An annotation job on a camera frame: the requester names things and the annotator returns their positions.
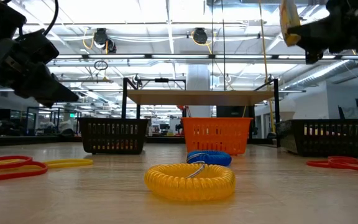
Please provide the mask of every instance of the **orange plastic basket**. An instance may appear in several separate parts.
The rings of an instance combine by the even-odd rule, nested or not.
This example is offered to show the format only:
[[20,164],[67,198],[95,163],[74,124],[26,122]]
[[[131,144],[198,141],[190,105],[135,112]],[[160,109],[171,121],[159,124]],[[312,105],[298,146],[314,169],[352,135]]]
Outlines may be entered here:
[[252,118],[182,118],[187,152],[223,151],[230,155],[246,152]]

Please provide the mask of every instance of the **ceiling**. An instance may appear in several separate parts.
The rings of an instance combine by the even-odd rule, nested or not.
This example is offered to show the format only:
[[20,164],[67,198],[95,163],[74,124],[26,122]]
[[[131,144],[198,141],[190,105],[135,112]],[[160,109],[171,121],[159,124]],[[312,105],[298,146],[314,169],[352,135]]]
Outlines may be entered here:
[[[58,19],[47,37],[61,55],[103,54],[101,49],[95,46],[88,49],[83,43],[85,41],[88,47],[91,45],[92,33],[96,28],[108,29],[108,36],[117,46],[117,54],[263,54],[263,41],[259,37],[261,28],[258,0],[224,0],[223,12],[220,0],[215,0],[213,7],[204,5],[205,2],[211,0],[59,0]],[[301,48],[287,47],[282,40],[278,9],[280,2],[269,0],[263,1],[262,4],[266,54],[304,55],[305,52]],[[308,2],[310,1],[296,0],[298,13],[303,16],[303,22],[315,21],[328,15],[325,6],[309,6]],[[55,8],[53,0],[12,0],[9,5],[26,16],[24,33],[47,27]],[[211,44],[213,52],[210,52],[207,46],[196,45],[191,38],[187,38],[196,27],[205,28],[208,42],[213,35],[216,36]],[[106,60],[111,64],[106,73],[100,72],[96,77],[94,75],[97,72],[93,68],[95,61],[60,59],[52,61],[49,69],[61,80],[75,81],[63,83],[70,88],[119,91],[122,89],[122,78],[131,78],[135,74],[141,78],[185,79],[188,64],[194,63],[191,60],[175,59],[132,59],[130,62],[126,59],[111,59]],[[279,78],[281,82],[287,83],[319,66],[305,65],[303,60],[268,62],[267,72]],[[210,70],[213,67],[214,77],[220,79],[214,90],[224,89],[220,72],[223,68],[229,75],[228,90],[251,90],[264,83],[265,67],[262,58],[248,63],[241,63],[238,60],[227,60],[226,64],[221,60],[217,63],[204,60],[202,63],[207,63]],[[110,82],[99,82],[103,77]],[[179,88],[174,84],[147,85],[147,88],[156,89],[175,87]],[[96,94],[110,104],[119,104],[122,98],[119,92]],[[81,101],[100,103],[89,97],[82,98]],[[119,108],[106,105],[104,108],[93,105],[92,109],[104,109],[107,112],[112,111],[112,114],[119,114]],[[153,109],[144,107],[145,111]],[[160,111],[154,112],[166,114],[179,111],[175,110],[175,107],[162,107]]]

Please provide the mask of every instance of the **orange basket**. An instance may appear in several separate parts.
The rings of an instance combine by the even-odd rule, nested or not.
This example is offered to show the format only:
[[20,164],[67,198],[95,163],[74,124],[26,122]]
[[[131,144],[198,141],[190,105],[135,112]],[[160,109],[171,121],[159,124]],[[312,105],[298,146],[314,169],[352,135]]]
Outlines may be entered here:
[[182,118],[187,152],[223,151],[230,155],[246,152],[252,118]]

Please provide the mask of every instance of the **wooden floor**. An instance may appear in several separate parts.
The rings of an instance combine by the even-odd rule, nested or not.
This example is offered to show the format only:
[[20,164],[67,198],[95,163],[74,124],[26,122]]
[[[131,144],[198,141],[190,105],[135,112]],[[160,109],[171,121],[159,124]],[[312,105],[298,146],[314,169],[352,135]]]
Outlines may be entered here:
[[208,203],[171,202],[144,185],[150,166],[185,161],[181,144],[148,144],[140,156],[92,156],[81,143],[0,147],[0,156],[13,154],[94,165],[0,181],[0,224],[358,223],[358,172],[308,167],[275,148],[249,146],[234,157],[234,195]]

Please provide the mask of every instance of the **black plastic basket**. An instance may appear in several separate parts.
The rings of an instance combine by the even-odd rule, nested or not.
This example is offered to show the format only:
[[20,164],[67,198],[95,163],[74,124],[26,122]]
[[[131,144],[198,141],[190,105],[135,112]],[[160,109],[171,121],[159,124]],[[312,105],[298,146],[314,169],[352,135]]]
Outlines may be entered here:
[[282,147],[290,152],[358,157],[358,119],[294,119],[276,127]]
[[79,118],[85,152],[140,154],[148,119]]

